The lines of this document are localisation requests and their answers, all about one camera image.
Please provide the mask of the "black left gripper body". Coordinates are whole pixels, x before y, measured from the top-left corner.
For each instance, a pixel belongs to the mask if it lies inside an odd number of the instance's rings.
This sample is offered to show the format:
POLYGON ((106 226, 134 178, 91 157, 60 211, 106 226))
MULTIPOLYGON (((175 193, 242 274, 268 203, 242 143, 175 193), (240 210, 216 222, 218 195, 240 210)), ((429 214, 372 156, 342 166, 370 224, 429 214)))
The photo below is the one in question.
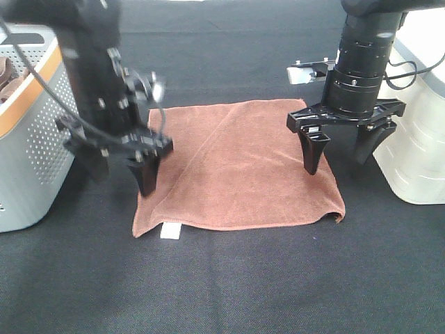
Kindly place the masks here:
POLYGON ((163 131, 164 112, 161 127, 150 129, 140 121, 135 104, 122 109, 105 104, 78 106, 76 111, 66 104, 60 107, 64 114, 56 119, 56 125, 69 134, 63 146, 87 164, 99 164, 110 154, 122 154, 129 161, 143 164, 173 151, 173 141, 163 131))

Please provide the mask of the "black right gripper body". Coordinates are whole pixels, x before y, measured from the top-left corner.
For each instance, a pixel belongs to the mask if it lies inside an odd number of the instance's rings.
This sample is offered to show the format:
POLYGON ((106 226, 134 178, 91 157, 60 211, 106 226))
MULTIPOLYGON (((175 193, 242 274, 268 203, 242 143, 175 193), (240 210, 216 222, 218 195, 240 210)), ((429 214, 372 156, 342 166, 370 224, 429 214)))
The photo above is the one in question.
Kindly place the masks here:
POLYGON ((292 132, 303 127, 322 127, 324 125, 368 126, 372 128, 392 121, 392 116, 402 117, 406 103, 398 99, 378 99, 370 112, 349 113, 321 103, 290 112, 286 126, 292 132))

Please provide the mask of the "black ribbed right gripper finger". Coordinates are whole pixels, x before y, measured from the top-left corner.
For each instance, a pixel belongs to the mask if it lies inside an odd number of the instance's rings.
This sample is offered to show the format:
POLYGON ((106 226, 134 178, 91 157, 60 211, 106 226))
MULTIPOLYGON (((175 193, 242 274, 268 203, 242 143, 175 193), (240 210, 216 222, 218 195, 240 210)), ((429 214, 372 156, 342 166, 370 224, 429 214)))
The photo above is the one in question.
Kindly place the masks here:
POLYGON ((394 121, 384 122, 378 126, 360 125, 355 142, 354 158, 361 165, 365 164, 375 149, 396 131, 394 121))
POLYGON ((300 139, 304 168, 310 175, 315 175, 318 164, 325 149, 330 142, 330 138, 319 126, 305 126, 298 130, 300 139))

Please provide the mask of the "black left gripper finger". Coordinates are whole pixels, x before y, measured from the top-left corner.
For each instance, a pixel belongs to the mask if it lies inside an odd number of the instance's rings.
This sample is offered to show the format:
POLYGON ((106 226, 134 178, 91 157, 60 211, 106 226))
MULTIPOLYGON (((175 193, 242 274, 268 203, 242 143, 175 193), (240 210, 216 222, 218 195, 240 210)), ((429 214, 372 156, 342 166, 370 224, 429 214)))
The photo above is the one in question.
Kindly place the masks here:
POLYGON ((108 177, 108 162, 99 150, 74 148, 72 153, 95 182, 103 182, 108 177))
POLYGON ((159 157, 148 157, 142 162, 128 160, 128 168, 136 179, 142 197, 148 197, 156 190, 160 162, 159 157))

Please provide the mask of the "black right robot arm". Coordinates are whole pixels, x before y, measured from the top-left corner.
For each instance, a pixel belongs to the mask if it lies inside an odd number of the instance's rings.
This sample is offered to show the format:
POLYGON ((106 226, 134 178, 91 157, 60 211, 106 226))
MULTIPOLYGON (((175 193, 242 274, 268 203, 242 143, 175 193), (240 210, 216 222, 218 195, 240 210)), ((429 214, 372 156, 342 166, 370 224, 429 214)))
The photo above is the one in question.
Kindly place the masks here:
POLYGON ((293 84, 324 82, 321 101, 290 112, 286 126, 296 133, 302 146, 305 170, 313 175, 330 138, 327 125, 357 128, 354 156, 365 164, 375 149, 396 131, 393 116, 401 117, 405 103, 380 99, 383 82, 395 89, 386 73, 396 32, 407 14, 415 10, 444 7, 443 1, 342 1, 346 12, 334 60, 301 63, 288 68, 293 84))

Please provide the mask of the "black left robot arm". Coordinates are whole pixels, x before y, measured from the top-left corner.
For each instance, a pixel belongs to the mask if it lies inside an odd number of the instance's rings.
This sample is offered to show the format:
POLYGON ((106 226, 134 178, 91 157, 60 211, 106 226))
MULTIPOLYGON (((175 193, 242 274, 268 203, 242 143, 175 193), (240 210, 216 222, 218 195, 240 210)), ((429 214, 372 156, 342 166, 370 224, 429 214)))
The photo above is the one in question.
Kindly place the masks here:
POLYGON ((65 113, 56 120, 70 134, 65 149, 96 181, 108 176, 109 154, 120 155, 147 197, 173 142, 162 127, 142 122, 138 101, 161 108, 165 86, 155 74, 122 65, 120 13, 119 1, 2 1, 1 28, 10 33, 11 23, 36 24, 54 32, 76 102, 75 109, 62 104, 65 113))

